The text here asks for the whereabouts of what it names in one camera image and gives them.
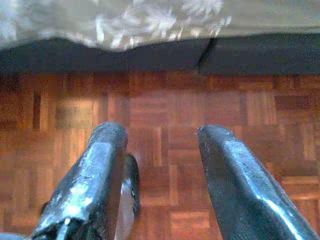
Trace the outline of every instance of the floor board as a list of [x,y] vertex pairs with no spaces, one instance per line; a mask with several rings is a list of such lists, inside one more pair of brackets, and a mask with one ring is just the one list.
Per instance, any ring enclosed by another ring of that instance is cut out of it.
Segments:
[[0,231],[30,234],[93,128],[117,120],[141,175],[131,240],[221,240],[196,128],[253,151],[320,233],[320,76],[187,72],[0,77]]

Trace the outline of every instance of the parquet floor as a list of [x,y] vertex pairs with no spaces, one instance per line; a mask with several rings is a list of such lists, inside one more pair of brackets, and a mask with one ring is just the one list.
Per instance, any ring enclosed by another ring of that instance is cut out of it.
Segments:
[[196,127],[241,138],[320,233],[320,76],[185,72],[2,76],[0,231],[29,234],[92,129],[118,120],[138,161],[131,240],[221,240]]

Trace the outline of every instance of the black plastic part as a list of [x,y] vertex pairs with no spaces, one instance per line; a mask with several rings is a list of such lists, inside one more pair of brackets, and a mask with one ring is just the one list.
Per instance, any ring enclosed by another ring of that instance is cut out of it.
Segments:
[[250,149],[220,125],[198,129],[209,195],[224,240],[319,240]]
[[133,214],[134,217],[138,217],[141,209],[140,205],[140,197],[139,197],[139,187],[140,187],[140,176],[139,176],[139,169],[138,164],[135,157],[131,154],[128,154],[125,158],[125,177],[129,179],[129,184],[131,187],[131,195],[133,198]]
[[219,75],[319,74],[320,33],[219,37],[199,72]]

